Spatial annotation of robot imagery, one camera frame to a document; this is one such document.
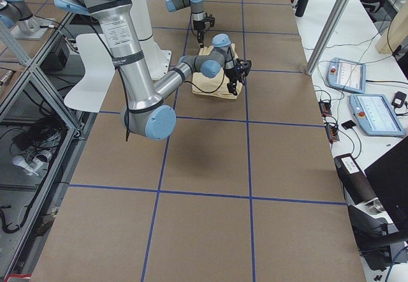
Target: small robot arm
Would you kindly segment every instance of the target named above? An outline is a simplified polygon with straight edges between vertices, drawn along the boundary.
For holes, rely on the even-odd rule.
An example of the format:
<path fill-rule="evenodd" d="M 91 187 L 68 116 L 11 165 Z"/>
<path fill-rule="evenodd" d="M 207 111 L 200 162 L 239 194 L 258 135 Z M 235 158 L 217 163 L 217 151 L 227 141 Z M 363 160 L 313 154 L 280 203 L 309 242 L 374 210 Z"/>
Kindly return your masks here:
<path fill-rule="evenodd" d="M 228 36 L 219 34 L 213 39 L 215 48 L 209 56 L 185 56 L 153 84 L 130 17 L 131 0 L 54 2 L 66 11 L 90 15 L 99 20 L 113 64 L 123 77 L 128 101 L 121 116 L 124 126 L 132 133 L 154 140 L 170 136 L 175 127 L 176 114 L 171 107 L 163 105 L 163 101 L 194 72 L 200 71 L 214 77 L 224 67 L 227 77 L 233 76 L 230 81 L 240 80 L 247 74 L 242 71 L 240 62 L 233 58 Z"/>
<path fill-rule="evenodd" d="M 0 0 L 0 21 L 8 29 L 17 23 L 26 35 L 40 30 L 39 23 L 24 0 Z"/>
<path fill-rule="evenodd" d="M 193 29 L 197 32 L 196 37 L 200 48 L 203 48 L 207 24 L 210 27 L 215 26 L 215 17 L 204 12 L 203 0 L 166 0 L 166 6 L 169 12 L 175 12 L 187 7 L 191 8 Z"/>

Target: beige cloth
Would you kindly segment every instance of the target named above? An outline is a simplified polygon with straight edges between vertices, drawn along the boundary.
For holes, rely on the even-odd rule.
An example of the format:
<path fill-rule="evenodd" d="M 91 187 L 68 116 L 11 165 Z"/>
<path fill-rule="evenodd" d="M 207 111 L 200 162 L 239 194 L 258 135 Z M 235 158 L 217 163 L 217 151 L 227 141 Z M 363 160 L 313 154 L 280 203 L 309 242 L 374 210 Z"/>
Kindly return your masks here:
<path fill-rule="evenodd" d="M 235 44 L 231 44 L 231 47 L 232 47 L 232 49 L 234 51 L 235 58 L 237 58 L 238 56 L 237 56 L 237 53 L 235 52 Z M 207 56 L 207 55 L 210 54 L 212 49 L 213 49 L 213 46 L 201 48 L 198 55 L 199 56 Z M 217 89 L 217 87 L 219 87 L 219 85 L 221 84 L 223 76 L 224 76 L 224 70 L 222 68 L 214 78 L 207 78 L 202 73 L 194 73 L 193 74 L 193 83 L 195 85 L 197 85 L 203 91 L 212 92 L 213 90 Z M 225 98 L 225 99 L 237 99 L 238 96 L 234 96 L 233 94 L 230 94 L 228 92 L 227 83 L 229 81 L 230 80 L 227 77 L 224 77 L 224 82 L 222 82 L 222 86 L 218 89 L 218 91 L 216 91 L 214 93 L 211 93 L 211 94 L 203 93 L 203 92 L 199 91 L 193 85 L 192 85 L 192 91 L 193 91 L 194 94 L 199 94 L 199 95 L 215 96 L 215 97 L 220 97 L 220 98 Z M 238 95 L 240 94 L 241 89 L 242 89 L 242 84 L 238 83 L 237 84 L 237 93 L 238 93 Z"/>

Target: black cylinder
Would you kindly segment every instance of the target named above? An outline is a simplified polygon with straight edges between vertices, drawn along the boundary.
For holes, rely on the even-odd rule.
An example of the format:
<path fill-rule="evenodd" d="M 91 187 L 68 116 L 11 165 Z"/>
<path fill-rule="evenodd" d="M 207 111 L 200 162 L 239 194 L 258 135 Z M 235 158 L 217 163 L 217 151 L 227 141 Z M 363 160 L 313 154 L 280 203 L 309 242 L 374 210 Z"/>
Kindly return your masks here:
<path fill-rule="evenodd" d="M 309 0 L 299 0 L 298 7 L 296 8 L 296 12 L 295 12 L 295 15 L 297 17 L 302 17 L 303 16 L 303 14 L 305 13 L 306 6 L 307 6 L 308 2 L 309 2 Z"/>

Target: computer monitor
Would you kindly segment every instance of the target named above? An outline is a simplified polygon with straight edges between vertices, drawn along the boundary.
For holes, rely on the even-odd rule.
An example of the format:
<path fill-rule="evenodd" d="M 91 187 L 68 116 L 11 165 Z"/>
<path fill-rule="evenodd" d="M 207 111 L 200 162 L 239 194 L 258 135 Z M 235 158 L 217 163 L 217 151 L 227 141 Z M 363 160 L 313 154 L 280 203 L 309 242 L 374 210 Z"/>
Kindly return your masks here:
<path fill-rule="evenodd" d="M 395 226 L 408 230 L 408 137 L 367 167 L 365 175 Z"/>

